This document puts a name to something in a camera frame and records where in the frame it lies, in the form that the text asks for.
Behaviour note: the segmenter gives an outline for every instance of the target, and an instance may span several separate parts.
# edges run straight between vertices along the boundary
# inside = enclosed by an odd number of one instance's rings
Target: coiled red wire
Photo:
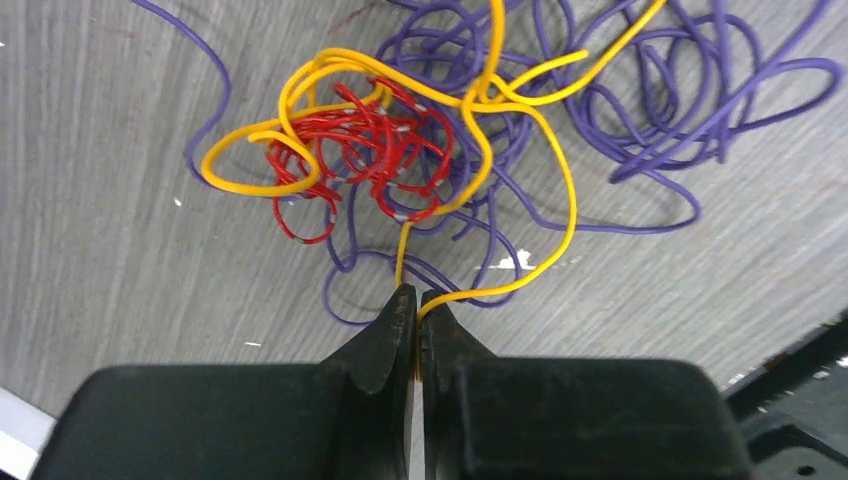
[[[298,138],[308,145],[315,154],[321,175],[318,182],[298,194],[303,200],[320,200],[329,208],[329,221],[324,231],[315,237],[304,238],[289,227],[283,216],[281,200],[272,198],[274,218],[280,229],[289,238],[312,245],[326,240],[336,226],[335,218],[338,203],[343,201],[337,191],[341,184],[361,184],[370,182],[370,195],[380,210],[398,221],[418,222],[433,214],[441,206],[436,195],[438,188],[450,173],[451,154],[454,148],[454,132],[448,119],[436,110],[430,109],[415,100],[409,92],[396,83],[382,77],[369,79],[372,86],[377,83],[392,91],[395,110],[401,113],[390,114],[379,101],[364,103],[347,86],[341,83],[333,85],[333,91],[354,108],[344,108],[312,115],[292,121],[292,127]],[[445,133],[444,145],[419,135],[428,122],[435,122],[436,128]],[[330,144],[340,148],[340,158],[328,163],[327,149]],[[422,154],[429,152],[429,158],[438,160],[437,168],[424,185],[411,185],[399,181],[399,176],[413,168]],[[291,184],[308,174],[306,161],[285,144],[272,141],[265,152],[265,158],[274,169],[276,184]],[[427,201],[427,207],[411,214],[399,213],[386,201],[389,189],[417,194]]]

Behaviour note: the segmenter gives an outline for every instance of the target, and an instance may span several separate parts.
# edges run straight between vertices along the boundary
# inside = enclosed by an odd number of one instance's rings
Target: yellow wire
[[[417,320],[420,322],[420,320],[433,308],[450,301],[479,296],[501,295],[512,292],[533,281],[562,256],[568,248],[571,239],[574,237],[574,232],[577,226],[577,195],[575,193],[574,181],[568,168],[565,153],[563,152],[550,124],[534,107],[559,102],[585,87],[601,72],[604,67],[607,66],[607,64],[609,64],[613,57],[615,57],[615,55],[617,55],[633,39],[633,37],[645,27],[651,18],[653,18],[662,8],[666,1],[667,0],[654,0],[651,6],[645,10],[639,19],[633,23],[624,32],[624,34],[616,40],[603,55],[601,55],[597,62],[595,62],[595,64],[574,83],[554,93],[539,97],[528,97],[516,92],[522,86],[538,78],[540,75],[544,75],[553,69],[583,60],[588,57],[589,53],[586,50],[580,50],[554,58],[529,69],[511,82],[507,83],[503,78],[497,75],[497,65],[500,59],[500,53],[503,50],[504,34],[506,31],[506,9],[504,7],[503,0],[490,0],[492,36],[489,45],[489,54],[486,58],[486,62],[480,76],[475,80],[473,85],[471,85],[468,89],[468,92],[463,95],[462,98],[457,98],[428,87],[427,85],[424,85],[423,83],[410,78],[388,65],[360,52],[344,48],[325,49],[319,52],[311,61],[298,68],[294,75],[292,75],[292,77],[283,86],[283,89],[280,91],[277,105],[278,118],[254,125],[248,125],[224,136],[207,152],[201,163],[201,174],[206,181],[209,182],[209,184],[222,190],[243,195],[277,197],[291,195],[310,188],[320,177],[320,169],[315,157],[310,152],[309,146],[305,145],[297,137],[297,133],[291,124],[291,120],[311,115],[315,112],[354,107],[354,105],[350,102],[327,106],[316,106],[316,86],[319,81],[327,78],[328,76],[343,72],[358,72],[366,75],[379,75],[386,77],[404,88],[418,93],[419,95],[430,98],[435,102],[448,107],[458,108],[466,127],[472,137],[474,137],[479,144],[481,152],[480,169],[471,182],[469,182],[469,184],[451,203],[441,205],[433,213],[434,216],[444,215],[457,210],[465,204],[485,182],[492,169],[494,157],[492,145],[474,118],[474,114],[517,112],[530,115],[539,124],[543,134],[551,144],[551,148],[559,162],[565,182],[569,203],[568,224],[560,245],[545,261],[540,263],[536,268],[521,279],[500,287],[462,290],[441,295],[421,307],[418,311]],[[498,94],[489,98],[488,92],[492,86],[496,88]],[[295,107],[304,95],[307,96],[307,107],[295,110]],[[370,103],[377,99],[381,100],[384,107],[388,107],[392,101],[390,89],[381,84],[376,84],[374,90],[367,97],[363,98],[363,102]],[[275,128],[281,128],[283,133],[272,130]],[[306,163],[309,164],[309,174],[306,178],[299,180],[298,182],[280,186],[247,185],[219,178],[212,170],[217,157],[232,143],[245,136],[250,142],[271,140],[282,142],[304,158]],[[403,258],[406,251],[409,233],[413,225],[413,222],[406,222],[401,227],[395,266],[395,283],[397,285],[400,285],[403,279]]]

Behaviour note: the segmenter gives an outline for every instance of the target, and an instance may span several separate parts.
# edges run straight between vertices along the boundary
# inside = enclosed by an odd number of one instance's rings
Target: wooden surface
[[[373,52],[405,15],[381,4],[328,33],[363,3],[161,2],[231,69],[233,103],[216,137],[273,115],[281,83],[319,48]],[[572,3],[588,17],[609,2]],[[731,3],[768,51],[812,5]],[[509,41],[532,54],[529,24],[511,22]],[[796,55],[844,61],[846,34],[846,13],[834,8]],[[2,0],[0,42],[0,385],[56,415],[107,365],[311,361],[355,333],[321,306],[330,268],[322,247],[284,237],[268,201],[212,191],[186,173],[181,151],[214,110],[220,83],[173,27],[126,1]],[[820,83],[805,73],[764,85],[758,112],[808,98],[808,80]],[[613,82],[630,85],[625,76]],[[647,183],[607,185],[611,162],[576,137],[561,110],[550,113],[581,215],[633,225],[687,215]],[[840,93],[751,133],[733,144],[728,164],[673,176],[705,205],[694,227],[644,238],[579,234],[508,306],[454,311],[500,354],[683,358],[724,383],[848,304],[846,120]],[[236,167],[227,173],[267,175],[257,147],[228,159]],[[555,168],[537,142],[518,178],[536,182],[546,214],[561,219]],[[503,198],[501,225],[536,264],[557,235],[511,202]],[[365,201],[360,210],[365,246],[390,252],[397,227]],[[410,248],[467,282],[481,238]],[[499,273],[491,282],[505,280]],[[334,286],[334,304],[366,319],[391,284],[384,264],[364,261]]]

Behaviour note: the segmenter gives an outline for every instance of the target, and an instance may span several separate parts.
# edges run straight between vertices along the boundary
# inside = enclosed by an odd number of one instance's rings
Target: tangled purple wire
[[[199,177],[194,169],[193,155],[200,139],[211,130],[223,115],[230,93],[229,76],[223,63],[212,49],[182,22],[150,4],[147,0],[134,1],[177,26],[212,58],[221,72],[224,83],[221,104],[215,115],[198,130],[186,148],[186,162],[190,170]],[[458,0],[389,1],[409,9],[412,14],[401,25],[398,33],[388,38],[378,48],[375,56],[400,72],[445,93],[458,94],[467,89],[483,68],[486,55],[484,37],[491,28],[488,7],[470,12]],[[637,15],[632,11],[635,1],[620,0],[613,7],[598,15],[583,32],[579,32],[570,4],[566,0],[557,0],[559,10],[565,19],[566,31],[556,32],[557,40],[561,41],[561,37],[565,37],[565,45],[559,51],[554,51],[544,22],[542,10],[545,2],[542,0],[505,0],[504,4],[507,11],[528,2],[531,4],[536,36],[543,57],[532,58],[521,53],[504,51],[501,55],[501,61],[530,68],[560,55],[581,50],[585,47],[591,34],[611,18],[622,16],[628,24],[632,24],[637,18]],[[728,13],[724,0],[713,0],[713,12],[697,17],[689,15],[681,5],[680,0],[669,0],[667,8],[674,12],[680,26],[653,30],[645,29],[629,43],[628,50],[621,54],[634,55],[636,59],[640,80],[638,88],[641,94],[641,113],[647,119],[647,125],[637,125],[631,114],[627,112],[624,104],[609,88],[604,86],[603,74],[597,76],[579,94],[568,97],[562,103],[581,137],[599,153],[618,164],[610,177],[611,183],[619,183],[637,175],[645,175],[683,197],[691,205],[692,215],[686,220],[671,225],[633,227],[580,224],[578,229],[590,232],[647,235],[673,232],[697,221],[701,215],[701,206],[698,200],[689,190],[670,180],[661,172],[693,168],[713,158],[719,163],[724,163],[727,159],[729,146],[739,135],[805,113],[830,98],[842,78],[842,69],[838,64],[825,58],[794,60],[785,60],[785,58],[812,30],[831,3],[832,0],[818,0],[798,29],[780,45],[771,57],[764,58],[760,40],[754,29],[743,19]],[[459,23],[447,31],[416,26],[427,15],[443,11],[458,15],[460,17]],[[716,41],[704,36],[700,29],[705,27],[714,29]],[[729,38],[732,29],[745,38],[751,52],[753,71],[735,90],[731,90],[734,72]],[[669,47],[664,55],[650,44],[651,41],[660,39],[669,41]],[[408,49],[411,44],[416,47],[417,52],[414,54],[404,53],[404,47]],[[681,51],[685,44],[694,44],[697,48],[703,72],[695,99],[688,108],[683,105],[682,95],[675,77]],[[456,53],[447,53],[448,49],[443,48],[445,46],[451,46],[450,51]],[[444,74],[439,73],[437,75],[437,72],[444,70],[437,68],[440,65],[447,65],[447,71]],[[663,95],[657,93],[657,85],[654,84],[649,75],[649,69],[652,66],[660,74],[662,82],[660,87],[663,90]],[[815,98],[800,106],[765,118],[751,120],[757,87],[769,78],[795,70],[822,70],[828,74],[829,83]],[[503,69],[499,69],[498,74],[507,81],[514,78]],[[519,89],[518,93],[528,96],[539,95],[542,88],[549,82],[559,89],[571,84],[574,80],[575,72],[571,66],[568,66],[535,79]],[[714,90],[716,82],[718,96],[716,101],[710,104],[708,97]],[[477,143],[465,130],[457,112],[427,99],[421,99],[421,101],[447,116],[452,122],[459,145],[459,153],[453,158],[448,182],[452,192],[450,195],[441,198],[443,202],[448,202],[467,184],[471,175],[480,168],[481,152]],[[603,102],[612,107],[617,120],[627,132],[626,135],[610,134],[599,125],[598,109]],[[737,108],[741,109],[741,113],[736,120],[732,120],[732,114]],[[704,111],[710,109],[712,111],[704,116]],[[512,258],[515,265],[515,278],[518,279],[521,276],[521,267],[516,250],[509,239],[497,228],[495,197],[503,187],[506,187],[521,201],[527,213],[539,226],[555,231],[564,231],[566,228],[565,225],[544,219],[527,192],[510,176],[510,170],[522,157],[522,153],[527,148],[533,134],[534,127],[531,119],[522,115],[493,114],[480,117],[480,122],[483,126],[488,125],[488,130],[492,132],[489,134],[489,138],[493,144],[500,142],[500,144],[506,145],[495,155],[492,169],[495,181],[486,189],[485,193],[472,197],[464,205],[464,211],[450,213],[442,217],[432,227],[415,227],[412,229],[412,232],[417,235],[434,235],[444,231],[449,223],[457,222],[462,228],[459,233],[451,237],[453,241],[460,240],[474,228],[485,231],[489,238],[487,250],[471,288],[480,286],[498,244],[502,245]],[[493,129],[492,125],[495,122],[499,122],[498,125],[503,126]],[[438,138],[437,128],[430,126],[429,129],[429,132],[426,133],[430,138]],[[696,147],[694,154],[688,158],[679,157],[684,150],[693,145]],[[427,177],[430,168],[435,168],[436,160],[430,158],[428,152],[421,153],[420,163],[425,177]],[[346,325],[365,325],[368,322],[351,322],[342,318],[333,310],[329,297],[335,277],[339,273],[353,271],[357,260],[360,258],[383,259],[387,261],[390,268],[394,268],[395,260],[394,255],[359,247],[354,215],[356,195],[357,188],[354,186],[349,192],[346,215],[350,253],[341,257],[332,237],[326,242],[334,267],[324,282],[323,301],[329,314]],[[412,212],[411,208],[391,197],[389,197],[389,203],[397,211]],[[486,220],[478,218],[483,207],[487,210]],[[416,256],[407,254],[404,268],[409,274],[436,290],[446,292],[460,289],[437,268]],[[468,303],[479,307],[492,308],[503,305],[511,297],[512,294],[509,294],[495,301],[470,299]]]

